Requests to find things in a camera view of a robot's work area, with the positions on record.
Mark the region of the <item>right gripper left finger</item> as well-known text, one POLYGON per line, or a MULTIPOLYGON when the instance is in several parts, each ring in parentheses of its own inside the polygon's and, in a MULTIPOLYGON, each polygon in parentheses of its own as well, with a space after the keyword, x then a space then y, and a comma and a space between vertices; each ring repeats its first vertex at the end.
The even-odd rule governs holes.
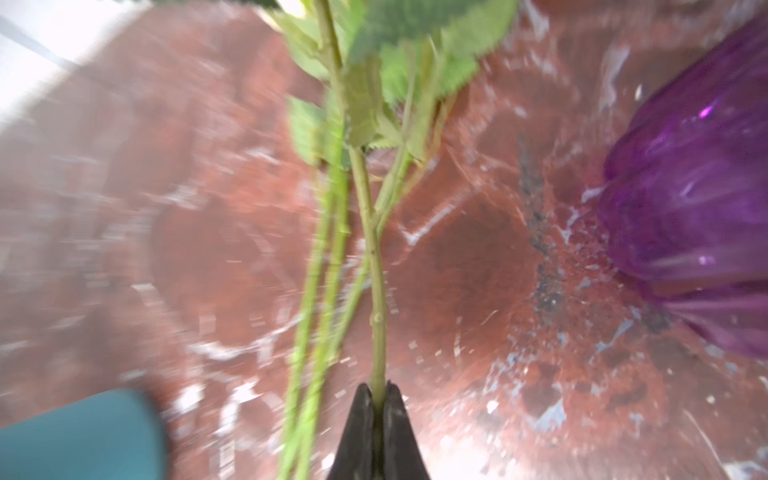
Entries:
POLYGON ((371 391, 366 384, 360 384, 355 391, 327 480, 372 479, 374 420, 371 391))

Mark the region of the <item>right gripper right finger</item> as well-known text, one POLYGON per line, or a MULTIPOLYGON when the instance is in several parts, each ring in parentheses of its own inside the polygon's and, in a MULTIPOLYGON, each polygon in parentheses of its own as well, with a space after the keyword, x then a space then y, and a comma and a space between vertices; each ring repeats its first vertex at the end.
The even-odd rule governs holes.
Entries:
POLYGON ((386 385, 383 407, 383 478, 430 480, 400 389, 386 385))

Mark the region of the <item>teal ceramic vase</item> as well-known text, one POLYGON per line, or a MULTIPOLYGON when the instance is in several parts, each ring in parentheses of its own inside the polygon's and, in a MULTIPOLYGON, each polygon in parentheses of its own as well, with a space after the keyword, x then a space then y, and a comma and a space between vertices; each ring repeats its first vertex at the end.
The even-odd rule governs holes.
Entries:
POLYGON ((110 390, 1 429, 3 479, 166 479, 165 425, 151 399, 110 390))

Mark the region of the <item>blue purple glass vase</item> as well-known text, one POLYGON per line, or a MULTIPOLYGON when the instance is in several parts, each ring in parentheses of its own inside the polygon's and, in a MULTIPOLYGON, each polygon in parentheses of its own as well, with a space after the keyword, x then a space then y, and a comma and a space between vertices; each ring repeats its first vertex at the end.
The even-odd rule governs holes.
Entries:
POLYGON ((767 355, 767 17, 654 93, 604 164, 613 265, 726 351, 767 355))

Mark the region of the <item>pink and white rose stem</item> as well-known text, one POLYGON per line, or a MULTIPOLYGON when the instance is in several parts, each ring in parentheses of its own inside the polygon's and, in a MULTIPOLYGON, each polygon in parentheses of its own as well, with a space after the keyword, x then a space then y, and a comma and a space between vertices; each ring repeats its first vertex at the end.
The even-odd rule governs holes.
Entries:
POLYGON ((381 409, 386 384, 386 315, 380 238, 412 163, 440 142, 446 114, 476 74, 480 58, 507 34, 514 1, 265 1, 263 14, 294 61, 326 85, 323 106, 292 99, 293 146, 309 164, 326 163, 331 180, 312 247, 296 352, 298 375, 309 341, 309 309, 321 253, 342 258, 352 178, 366 253, 344 307, 351 318, 364 286, 373 297, 369 389, 381 409))

